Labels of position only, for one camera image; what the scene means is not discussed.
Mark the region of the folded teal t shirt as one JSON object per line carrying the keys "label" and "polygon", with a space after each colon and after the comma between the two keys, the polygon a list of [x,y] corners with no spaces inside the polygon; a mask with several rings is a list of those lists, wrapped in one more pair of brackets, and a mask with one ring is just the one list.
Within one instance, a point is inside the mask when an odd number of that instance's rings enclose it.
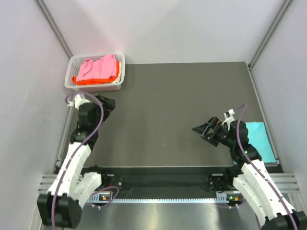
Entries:
{"label": "folded teal t shirt", "polygon": [[249,143],[253,145],[262,157],[264,163],[276,163],[263,122],[246,122]]}

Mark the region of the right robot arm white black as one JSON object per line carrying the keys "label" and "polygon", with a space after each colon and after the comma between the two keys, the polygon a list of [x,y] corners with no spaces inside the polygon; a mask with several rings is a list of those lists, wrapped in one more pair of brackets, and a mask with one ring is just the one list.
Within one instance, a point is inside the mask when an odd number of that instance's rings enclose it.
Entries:
{"label": "right robot arm white black", "polygon": [[297,211],[282,195],[269,175],[259,151],[249,142],[247,124],[234,118],[230,109],[224,121],[213,116],[192,131],[213,146],[229,148],[235,165],[223,174],[222,191],[238,190],[254,211],[261,230],[305,230],[307,215]]}

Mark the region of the pink t shirt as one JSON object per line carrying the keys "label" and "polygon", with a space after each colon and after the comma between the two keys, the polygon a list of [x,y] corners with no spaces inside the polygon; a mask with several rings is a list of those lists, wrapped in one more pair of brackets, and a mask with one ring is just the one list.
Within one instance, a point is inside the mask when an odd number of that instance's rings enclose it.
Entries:
{"label": "pink t shirt", "polygon": [[111,83],[117,78],[118,62],[115,55],[104,55],[99,60],[86,59],[80,66],[77,76],[73,80],[77,83],[81,81],[99,81],[100,83]]}

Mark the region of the orange t shirt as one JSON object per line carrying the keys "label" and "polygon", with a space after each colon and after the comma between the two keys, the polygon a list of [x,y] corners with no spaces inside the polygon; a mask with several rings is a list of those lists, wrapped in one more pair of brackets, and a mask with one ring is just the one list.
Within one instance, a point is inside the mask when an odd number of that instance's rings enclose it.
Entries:
{"label": "orange t shirt", "polygon": [[78,85],[78,86],[108,84],[108,83],[100,83],[99,81],[94,81],[94,80],[90,80],[90,81],[81,81],[81,82],[77,83],[77,82],[75,82],[75,81],[73,80],[73,77],[75,77],[75,76],[72,76],[72,78],[71,78],[73,84]]}

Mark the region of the white plastic laundry basket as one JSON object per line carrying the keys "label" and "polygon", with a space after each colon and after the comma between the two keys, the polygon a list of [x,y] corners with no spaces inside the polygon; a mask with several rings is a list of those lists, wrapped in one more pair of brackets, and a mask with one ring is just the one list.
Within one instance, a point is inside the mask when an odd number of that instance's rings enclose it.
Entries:
{"label": "white plastic laundry basket", "polygon": [[[88,58],[96,61],[102,58],[104,55],[113,54],[118,62],[122,62],[122,74],[120,82],[118,83],[108,83],[100,85],[88,85],[88,86],[78,86],[73,84],[72,76],[77,76],[80,70],[81,64]],[[86,55],[75,55],[73,56],[68,64],[64,85],[68,89],[74,91],[83,91],[83,92],[98,92],[98,91],[116,91],[121,88],[122,83],[125,78],[125,56],[121,52],[113,53],[99,53],[99,54],[86,54]]]}

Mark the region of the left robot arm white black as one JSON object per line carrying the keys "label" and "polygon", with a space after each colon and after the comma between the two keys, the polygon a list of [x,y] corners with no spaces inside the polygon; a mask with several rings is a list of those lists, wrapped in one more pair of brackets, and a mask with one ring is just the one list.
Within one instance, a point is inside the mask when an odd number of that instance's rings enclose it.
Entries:
{"label": "left robot arm white black", "polygon": [[84,170],[84,164],[99,137],[98,130],[116,107],[115,99],[100,94],[72,93],[65,103],[78,111],[64,162],[52,185],[37,198],[37,207],[44,226],[76,228],[83,207],[98,190],[107,188],[109,179],[103,170]]}

